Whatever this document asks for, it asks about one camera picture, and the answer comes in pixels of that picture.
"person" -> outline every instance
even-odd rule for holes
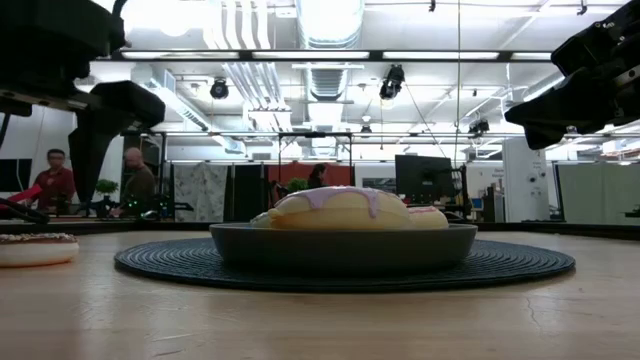
[[[35,185],[42,188],[42,192],[38,195],[27,199],[26,205],[31,206],[32,203],[38,201],[37,209],[44,212],[56,212],[61,210],[68,213],[69,204],[76,192],[76,186],[73,182],[73,172],[64,167],[66,154],[60,149],[50,149],[47,151],[47,162],[49,169],[41,172],[36,177]],[[59,209],[58,204],[66,202],[66,209]]]
[[[111,215],[121,215],[129,199],[135,199],[140,204],[148,204],[153,199],[156,190],[156,179],[147,165],[144,164],[142,152],[137,148],[129,148],[124,153],[125,166],[134,171],[124,186],[120,207],[112,209]]]
[[[324,184],[324,178],[326,174],[327,166],[324,164],[316,164],[316,166],[313,167],[313,171],[311,171],[311,174],[309,174],[309,180],[307,181],[309,189],[326,186]]]

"bowl rim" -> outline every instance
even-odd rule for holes
[[[433,232],[460,232],[469,230],[478,230],[476,225],[471,224],[449,224],[446,229],[361,229],[361,230],[342,230],[342,229],[271,229],[271,228],[252,228],[250,223],[221,223],[209,225],[209,231],[214,230],[234,230],[240,232],[273,232],[273,233],[285,233],[285,232],[312,232],[312,233],[344,233],[344,234],[362,234],[362,233],[433,233]]]

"table surface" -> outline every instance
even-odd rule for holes
[[[577,260],[530,284],[385,295],[219,290],[119,273],[132,245],[203,232],[83,236],[70,264],[0,270],[0,358],[638,359],[640,242],[527,233],[479,238]]]

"woman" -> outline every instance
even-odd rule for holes
[[[326,186],[324,184],[324,177],[326,174],[327,166],[324,164],[316,164],[316,166],[313,167],[313,171],[309,175],[309,180],[307,181],[309,189]]]

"dark gray bowl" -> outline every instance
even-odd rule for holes
[[[455,265],[469,254],[478,228],[442,230],[275,230],[249,224],[209,227],[225,265],[305,273],[365,275]]]

